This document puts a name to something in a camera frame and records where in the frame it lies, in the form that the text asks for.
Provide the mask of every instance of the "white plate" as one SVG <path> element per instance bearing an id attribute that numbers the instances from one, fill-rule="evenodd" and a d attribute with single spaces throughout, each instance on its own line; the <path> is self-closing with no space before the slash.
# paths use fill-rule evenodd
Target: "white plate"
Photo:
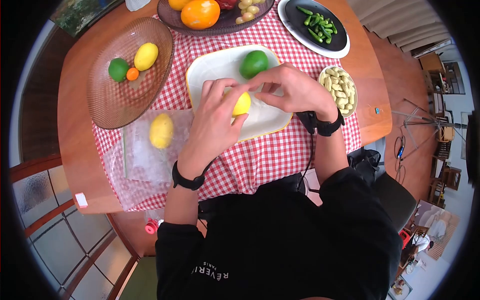
<path id="1" fill-rule="evenodd" d="M 187 89 L 192 102 L 193 112 L 200 103 L 202 85 L 205 80 L 215 80 L 230 77 L 240 84 L 247 83 L 239 73 L 239 67 L 245 56 L 254 50 L 265 52 L 268 57 L 268 67 L 280 65 L 280 61 L 274 52 L 261 45 L 246 45 L 229 48 L 197 57 L 187 70 Z M 248 118 L 240 131 L 239 142 L 249 140 L 265 134 L 284 129 L 292 113 L 286 113 L 281 109 L 267 105 L 255 98 L 255 92 L 248 92 L 252 98 L 252 104 L 248 111 Z M 283 91 L 278 89 L 274 95 L 282 96 Z"/>
<path id="2" fill-rule="evenodd" d="M 323 55 L 325 57 L 329 57 L 331 59 L 340 59 L 345 56 L 347 56 L 348 52 L 350 51 L 350 38 L 348 37 L 348 32 L 345 29 L 345 32 L 347 33 L 347 44 L 345 45 L 345 48 L 343 48 L 340 51 L 329 51 L 327 49 L 324 49 L 313 42 L 309 41 L 306 39 L 303 35 L 297 33 L 295 30 L 295 27 L 290 25 L 290 21 L 288 20 L 287 14 L 285 13 L 285 5 L 287 2 L 290 0 L 281 0 L 278 3 L 278 16 L 280 17 L 280 20 L 282 21 L 283 25 L 285 28 L 290 31 L 290 33 L 293 35 L 294 38 L 296 38 L 299 42 L 301 42 L 305 47 L 308 49 L 312 50 L 313 52 L 316 52 L 320 55 Z"/>
<path id="3" fill-rule="evenodd" d="M 337 68 L 339 68 L 340 70 L 345 71 L 344 69 L 342 69 L 342 67 L 333 66 L 333 65 L 332 65 L 332 66 L 327 66 L 327 67 L 325 67 L 325 68 L 320 72 L 320 75 L 322 75 L 322 73 L 325 73 L 325 70 L 326 70 L 326 69 L 331 69 L 331 68 L 333 68 L 333 67 L 337 67 Z M 357 109 L 357 104 L 358 104 L 358 90 L 357 90 L 357 86 L 355 85 L 355 82 L 353 81 L 353 79 L 352 79 L 351 76 L 349 76 L 348 78 L 353 82 L 353 87 L 355 88 L 355 94 L 353 95 L 353 101 L 354 101 L 354 103 L 352 104 L 353 108 L 348 112 L 348 114 L 342 114 L 342 116 L 343 116 L 344 118 L 350 117 L 350 116 L 355 112 L 355 110 Z"/>

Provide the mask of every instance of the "round wooden table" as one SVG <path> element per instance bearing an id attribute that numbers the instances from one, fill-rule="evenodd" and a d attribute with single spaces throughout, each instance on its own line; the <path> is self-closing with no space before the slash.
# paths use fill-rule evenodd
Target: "round wooden table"
<path id="1" fill-rule="evenodd" d="M 346 0 L 321 0 L 343 23 L 350 37 L 350 52 L 341 59 L 355 78 L 359 95 L 357 115 L 363 145 L 392 129 L 392 114 L 384 77 L 373 47 Z M 58 97 L 58 134 L 63 169 L 73 195 L 84 193 L 88 207 L 82 214 L 123 211 L 103 171 L 92 133 L 86 102 L 88 71 L 96 53 L 126 24 L 156 14 L 157 1 L 131 12 L 121 4 L 93 25 L 70 49 L 63 62 Z"/>

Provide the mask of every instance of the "sticker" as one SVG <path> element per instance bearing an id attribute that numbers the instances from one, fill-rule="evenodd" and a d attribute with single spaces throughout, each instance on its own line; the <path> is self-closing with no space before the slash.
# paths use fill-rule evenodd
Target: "sticker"
<path id="1" fill-rule="evenodd" d="M 87 207 L 88 206 L 87 199 L 85 198 L 84 193 L 81 192 L 81 193 L 75 194 L 75 198 L 77 198 L 77 202 L 78 202 L 79 207 Z"/>

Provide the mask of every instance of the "black wrist strap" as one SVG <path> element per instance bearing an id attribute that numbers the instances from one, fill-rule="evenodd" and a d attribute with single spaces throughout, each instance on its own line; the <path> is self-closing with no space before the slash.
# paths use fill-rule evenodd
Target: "black wrist strap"
<path id="1" fill-rule="evenodd" d="M 343 119 L 342 113 L 338 110 L 338 118 L 335 122 L 325 122 L 316 119 L 317 121 L 317 133 L 322 136 L 331 136 L 332 133 L 338 130 L 341 125 L 345 125 L 345 120 Z"/>
<path id="2" fill-rule="evenodd" d="M 179 170 L 177 168 L 178 161 L 176 161 L 175 164 L 173 164 L 173 169 L 172 169 L 173 188 L 175 188 L 177 185 L 180 185 L 186 189 L 196 191 L 205 182 L 205 173 L 207 172 L 208 168 L 210 168 L 210 166 L 213 164 L 214 161 L 215 160 L 212 160 L 208 164 L 208 166 L 205 168 L 205 170 L 202 172 L 202 174 L 198 177 L 195 177 L 193 180 L 186 179 L 182 175 L 180 175 Z"/>

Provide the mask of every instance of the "hand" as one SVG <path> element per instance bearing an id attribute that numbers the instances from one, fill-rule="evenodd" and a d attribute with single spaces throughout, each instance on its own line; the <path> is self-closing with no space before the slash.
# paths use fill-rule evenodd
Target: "hand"
<path id="1" fill-rule="evenodd" d="M 288 62 L 260 72 L 248 82 L 250 91 L 261 84 L 264 84 L 262 91 L 255 97 L 284 112 L 312 110 L 319 120 L 329 122 L 335 122 L 338 117 L 336 104 L 327 89 Z M 279 87 L 284 95 L 273 95 Z"/>
<path id="2" fill-rule="evenodd" d="M 223 97 L 225 87 L 232 86 Z M 239 138 L 240 129 L 248 114 L 239 115 L 230 124 L 233 108 L 248 85 L 239 85 L 232 78 L 207 80 L 195 112 L 187 143 L 179 154 L 177 168 L 186 179 L 200 176 L 208 164 Z"/>

